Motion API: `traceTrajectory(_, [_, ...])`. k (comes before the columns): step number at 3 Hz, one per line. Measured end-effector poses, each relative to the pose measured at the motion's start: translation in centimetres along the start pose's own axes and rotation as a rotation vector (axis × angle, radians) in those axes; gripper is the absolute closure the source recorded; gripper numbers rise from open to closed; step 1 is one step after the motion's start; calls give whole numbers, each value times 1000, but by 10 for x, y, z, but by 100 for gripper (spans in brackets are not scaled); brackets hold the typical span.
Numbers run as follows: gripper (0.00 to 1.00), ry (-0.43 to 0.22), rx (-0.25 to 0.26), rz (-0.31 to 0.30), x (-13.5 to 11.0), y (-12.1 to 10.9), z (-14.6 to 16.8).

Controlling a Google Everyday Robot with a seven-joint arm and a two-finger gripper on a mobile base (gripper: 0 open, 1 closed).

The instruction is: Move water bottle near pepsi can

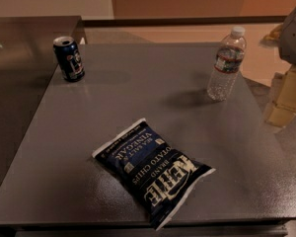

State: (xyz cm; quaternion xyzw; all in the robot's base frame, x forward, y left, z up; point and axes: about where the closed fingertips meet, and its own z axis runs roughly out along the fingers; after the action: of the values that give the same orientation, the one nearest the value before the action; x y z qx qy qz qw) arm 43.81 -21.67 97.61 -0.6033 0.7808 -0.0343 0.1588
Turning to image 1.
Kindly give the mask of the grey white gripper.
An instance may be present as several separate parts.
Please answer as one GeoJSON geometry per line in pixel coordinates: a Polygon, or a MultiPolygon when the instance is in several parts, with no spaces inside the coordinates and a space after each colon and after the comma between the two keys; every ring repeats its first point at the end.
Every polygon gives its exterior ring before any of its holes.
{"type": "MultiPolygon", "coordinates": [[[[279,56],[290,64],[296,64],[296,7],[280,24],[263,37],[279,41],[279,56]]],[[[284,74],[275,73],[271,81],[269,101],[264,109],[264,121],[285,127],[296,117],[296,65],[284,74]]]]}

